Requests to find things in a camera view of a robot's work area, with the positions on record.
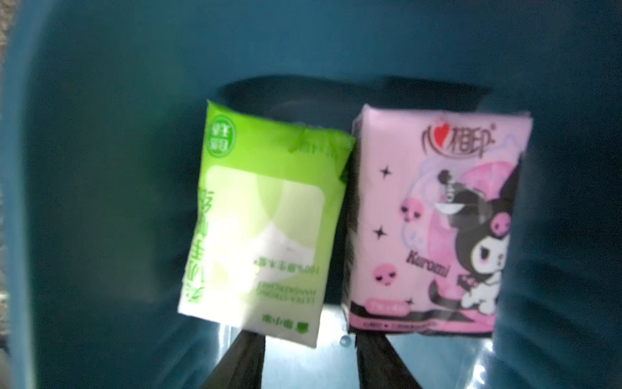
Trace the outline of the pink Kuromi tissue pack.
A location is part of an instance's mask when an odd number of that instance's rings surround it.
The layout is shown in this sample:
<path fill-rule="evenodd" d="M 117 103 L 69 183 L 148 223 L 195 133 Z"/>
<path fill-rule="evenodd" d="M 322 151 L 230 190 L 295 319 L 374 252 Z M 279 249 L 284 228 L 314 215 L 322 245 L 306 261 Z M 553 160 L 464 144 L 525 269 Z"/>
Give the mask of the pink Kuromi tissue pack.
<path fill-rule="evenodd" d="M 353 332 L 492 334 L 529 113 L 362 108 L 343 309 Z"/>

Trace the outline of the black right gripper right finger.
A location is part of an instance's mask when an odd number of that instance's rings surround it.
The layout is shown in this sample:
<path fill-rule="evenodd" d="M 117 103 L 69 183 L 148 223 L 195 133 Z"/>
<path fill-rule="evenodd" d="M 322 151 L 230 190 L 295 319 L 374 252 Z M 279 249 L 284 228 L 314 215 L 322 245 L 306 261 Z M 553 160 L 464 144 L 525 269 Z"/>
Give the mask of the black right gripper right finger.
<path fill-rule="evenodd" d="M 382 333 L 358 333 L 356 335 L 356 356 L 360 388 L 422 388 Z"/>

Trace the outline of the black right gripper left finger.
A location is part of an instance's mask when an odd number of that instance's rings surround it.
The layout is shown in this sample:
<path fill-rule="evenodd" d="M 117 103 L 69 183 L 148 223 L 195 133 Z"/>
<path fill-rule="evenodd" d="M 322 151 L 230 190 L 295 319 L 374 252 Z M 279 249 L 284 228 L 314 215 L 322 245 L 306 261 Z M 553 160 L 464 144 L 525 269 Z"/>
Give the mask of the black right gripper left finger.
<path fill-rule="evenodd" d="M 201 389 L 260 389 L 265 353 L 265 336 L 242 331 Z"/>

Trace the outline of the green pocket tissue pack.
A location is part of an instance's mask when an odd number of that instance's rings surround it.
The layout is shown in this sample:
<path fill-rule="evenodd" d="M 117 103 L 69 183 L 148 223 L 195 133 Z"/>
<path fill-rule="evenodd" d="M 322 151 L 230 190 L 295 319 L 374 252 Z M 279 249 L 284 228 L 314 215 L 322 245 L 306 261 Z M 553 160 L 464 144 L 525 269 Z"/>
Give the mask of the green pocket tissue pack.
<path fill-rule="evenodd" d="M 355 144 L 209 102 L 178 312 L 315 347 Z"/>

